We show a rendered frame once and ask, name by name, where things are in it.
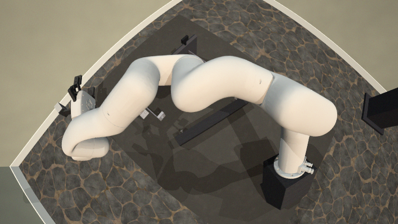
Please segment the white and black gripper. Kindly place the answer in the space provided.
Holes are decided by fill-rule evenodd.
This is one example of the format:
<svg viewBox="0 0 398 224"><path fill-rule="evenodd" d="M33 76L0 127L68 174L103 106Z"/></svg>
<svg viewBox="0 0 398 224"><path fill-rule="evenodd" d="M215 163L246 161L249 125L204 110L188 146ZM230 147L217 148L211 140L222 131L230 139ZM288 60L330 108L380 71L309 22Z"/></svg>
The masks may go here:
<svg viewBox="0 0 398 224"><path fill-rule="evenodd" d="M90 87L88 88L88 91L85 92L80 88L81 81L82 75L76 76L74 78L74 84L68 89L68 93L71 96L72 119L82 113L96 108L94 96L95 87ZM76 91L76 88L78 88L78 91Z"/></svg>

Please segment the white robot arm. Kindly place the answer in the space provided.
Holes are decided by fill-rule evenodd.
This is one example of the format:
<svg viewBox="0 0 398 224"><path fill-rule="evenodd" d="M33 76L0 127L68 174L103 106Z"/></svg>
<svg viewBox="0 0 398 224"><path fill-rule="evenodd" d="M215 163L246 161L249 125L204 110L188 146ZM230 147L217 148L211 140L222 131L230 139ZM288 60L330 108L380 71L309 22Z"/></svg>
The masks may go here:
<svg viewBox="0 0 398 224"><path fill-rule="evenodd" d="M288 179L313 174L305 156L309 136L326 134L337 120L336 107L328 99L243 58L222 56L204 63L190 54L150 56L131 63L100 107L70 122L62 138L63 152L76 161L105 156L110 149L107 136L123 132L164 85L171 85L175 106L189 113L226 97L261 107L281 125L274 169Z"/></svg>

